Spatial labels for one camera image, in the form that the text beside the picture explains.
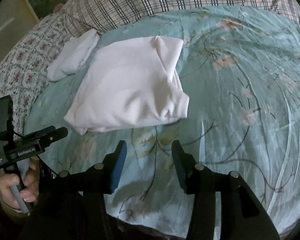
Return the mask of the person's left hand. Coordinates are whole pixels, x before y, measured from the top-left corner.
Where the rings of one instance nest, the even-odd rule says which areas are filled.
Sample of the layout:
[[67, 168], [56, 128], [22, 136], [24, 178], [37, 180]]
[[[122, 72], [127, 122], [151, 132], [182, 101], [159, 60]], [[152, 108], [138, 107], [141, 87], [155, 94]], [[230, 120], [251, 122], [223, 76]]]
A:
[[[35, 202], [39, 196], [39, 160], [31, 159], [29, 162], [29, 170], [27, 171], [23, 183], [25, 189], [20, 191], [21, 198], [28, 203]], [[0, 175], [0, 193], [3, 201], [14, 209], [20, 209], [17, 200], [12, 194], [11, 187], [18, 185], [20, 179], [16, 174]]]

